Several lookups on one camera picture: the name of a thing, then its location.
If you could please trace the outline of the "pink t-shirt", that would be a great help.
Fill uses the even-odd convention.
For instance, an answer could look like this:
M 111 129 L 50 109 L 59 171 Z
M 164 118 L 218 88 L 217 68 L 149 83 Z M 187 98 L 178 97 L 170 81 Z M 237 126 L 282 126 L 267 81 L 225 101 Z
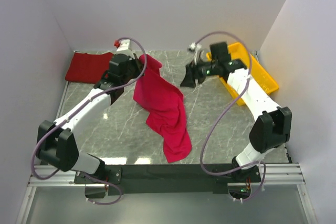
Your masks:
M 136 82 L 133 99 L 149 112 L 146 124 L 163 137 L 163 153 L 168 163 L 174 163 L 187 157 L 192 150 L 184 95 L 161 77 L 159 61 L 150 55 L 141 55 L 140 62 L 145 60 L 146 70 Z

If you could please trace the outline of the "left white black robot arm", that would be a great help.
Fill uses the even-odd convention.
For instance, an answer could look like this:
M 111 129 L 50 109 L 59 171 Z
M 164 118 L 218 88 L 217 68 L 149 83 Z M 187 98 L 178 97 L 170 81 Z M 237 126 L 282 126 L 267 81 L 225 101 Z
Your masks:
M 109 69 L 81 102 L 64 116 L 53 122 L 43 121 L 39 126 L 33 158 L 52 165 L 57 171 L 75 170 L 83 173 L 93 183 L 105 182 L 105 162 L 91 154 L 80 152 L 76 136 L 93 118 L 116 102 L 125 87 L 141 78 L 146 65 L 146 55 L 140 60 L 136 55 L 115 54 L 109 62 Z

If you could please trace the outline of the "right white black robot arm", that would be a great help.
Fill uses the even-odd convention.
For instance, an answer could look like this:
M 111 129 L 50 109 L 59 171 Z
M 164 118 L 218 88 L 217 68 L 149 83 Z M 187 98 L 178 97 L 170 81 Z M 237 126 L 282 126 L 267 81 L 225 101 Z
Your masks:
M 230 176 L 241 182 L 268 153 L 289 141 L 292 112 L 273 101 L 257 83 L 251 74 L 251 62 L 232 59 L 226 42 L 210 45 L 210 61 L 201 59 L 199 44 L 192 43 L 188 50 L 194 53 L 194 58 L 185 66 L 185 77 L 180 86 L 195 88 L 207 77 L 219 76 L 238 93 L 237 99 L 244 101 L 254 117 L 249 144 L 232 159 L 231 169 L 226 172 L 207 171 L 213 176 Z

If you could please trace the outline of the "yellow plastic tray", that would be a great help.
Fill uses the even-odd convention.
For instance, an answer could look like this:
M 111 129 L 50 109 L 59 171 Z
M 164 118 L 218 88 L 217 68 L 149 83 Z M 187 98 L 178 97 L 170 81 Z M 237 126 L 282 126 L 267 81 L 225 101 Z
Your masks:
M 231 55 L 232 59 L 241 59 L 242 62 L 249 67 L 249 58 L 244 46 L 235 42 L 228 45 L 228 52 Z M 252 69 L 251 74 L 254 77 L 255 81 L 261 86 L 266 94 L 270 95 L 271 93 L 279 89 L 278 83 L 271 77 L 271 75 L 263 68 L 263 66 L 252 57 Z

